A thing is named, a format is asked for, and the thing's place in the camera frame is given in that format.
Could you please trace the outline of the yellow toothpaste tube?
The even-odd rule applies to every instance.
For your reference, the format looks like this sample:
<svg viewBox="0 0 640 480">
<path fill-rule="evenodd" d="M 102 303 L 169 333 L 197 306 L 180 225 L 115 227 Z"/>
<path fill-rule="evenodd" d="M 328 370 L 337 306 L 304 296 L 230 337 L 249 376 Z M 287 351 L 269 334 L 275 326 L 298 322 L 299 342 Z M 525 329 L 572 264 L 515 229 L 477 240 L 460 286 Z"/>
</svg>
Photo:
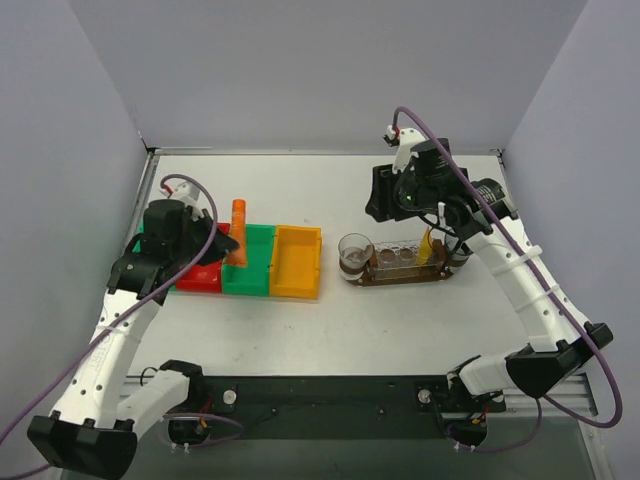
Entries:
<svg viewBox="0 0 640 480">
<path fill-rule="evenodd" d="M 416 253 L 416 263 L 418 265 L 424 266 L 427 265 L 431 256 L 433 255 L 433 246 L 432 246 L 432 229 L 427 228 L 418 247 Z"/>
</svg>

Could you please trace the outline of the orange toothpaste box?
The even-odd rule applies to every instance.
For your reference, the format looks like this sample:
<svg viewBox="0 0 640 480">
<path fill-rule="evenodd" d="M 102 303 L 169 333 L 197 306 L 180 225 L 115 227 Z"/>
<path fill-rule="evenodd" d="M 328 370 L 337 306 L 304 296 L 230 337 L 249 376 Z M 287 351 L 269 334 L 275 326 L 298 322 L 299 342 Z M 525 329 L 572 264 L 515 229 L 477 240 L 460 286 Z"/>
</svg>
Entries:
<svg viewBox="0 0 640 480">
<path fill-rule="evenodd" d="M 238 247 L 227 256 L 227 263 L 234 267 L 248 266 L 246 240 L 246 201 L 241 198 L 233 200 L 229 236 L 237 242 Z"/>
</svg>

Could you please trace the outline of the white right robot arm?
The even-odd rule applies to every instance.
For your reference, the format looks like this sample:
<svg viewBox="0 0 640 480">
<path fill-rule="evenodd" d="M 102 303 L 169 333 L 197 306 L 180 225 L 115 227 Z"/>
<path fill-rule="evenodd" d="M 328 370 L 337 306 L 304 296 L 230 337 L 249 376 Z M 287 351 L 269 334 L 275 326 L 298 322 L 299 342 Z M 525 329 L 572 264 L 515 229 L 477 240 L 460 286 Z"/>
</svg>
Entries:
<svg viewBox="0 0 640 480">
<path fill-rule="evenodd" d="M 374 167 L 366 213 L 378 222 L 442 213 L 459 241 L 452 254 L 482 260 L 528 337 L 517 352 L 479 356 L 457 368 L 471 395 L 517 388 L 539 399 L 612 342 L 606 324 L 590 322 L 565 297 L 500 183 L 455 173 L 423 137 L 391 144 L 396 158 Z"/>
</svg>

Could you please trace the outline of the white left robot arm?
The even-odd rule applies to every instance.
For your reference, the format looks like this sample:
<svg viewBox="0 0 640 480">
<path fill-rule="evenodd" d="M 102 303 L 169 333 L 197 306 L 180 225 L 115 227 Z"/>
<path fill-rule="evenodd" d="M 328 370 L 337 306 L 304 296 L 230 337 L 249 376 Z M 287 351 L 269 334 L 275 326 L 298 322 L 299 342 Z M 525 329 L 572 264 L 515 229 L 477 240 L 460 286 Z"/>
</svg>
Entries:
<svg viewBox="0 0 640 480">
<path fill-rule="evenodd" d="M 204 402 L 201 367 L 169 360 L 135 394 L 120 389 L 147 328 L 168 289 L 193 265 L 223 259 L 236 242 L 219 233 L 214 206 L 199 209 L 187 198 L 151 202 L 135 235 L 112 265 L 94 334 L 51 412 L 30 421 L 27 437 L 52 467 L 100 479 L 120 479 L 139 440 L 178 407 Z"/>
</svg>

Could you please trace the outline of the clear glass cup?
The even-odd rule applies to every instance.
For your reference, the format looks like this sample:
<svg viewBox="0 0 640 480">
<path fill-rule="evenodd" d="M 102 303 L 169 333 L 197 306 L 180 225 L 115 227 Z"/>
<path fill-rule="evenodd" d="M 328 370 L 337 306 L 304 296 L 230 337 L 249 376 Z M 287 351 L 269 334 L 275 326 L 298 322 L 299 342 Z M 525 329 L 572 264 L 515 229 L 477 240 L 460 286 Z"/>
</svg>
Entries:
<svg viewBox="0 0 640 480">
<path fill-rule="evenodd" d="M 373 252 L 373 244 L 365 235 L 349 233 L 343 236 L 338 243 L 341 276 L 347 281 L 359 280 Z"/>
<path fill-rule="evenodd" d="M 466 243 L 455 235 L 446 234 L 444 243 L 449 265 L 464 265 L 473 254 Z"/>
</svg>

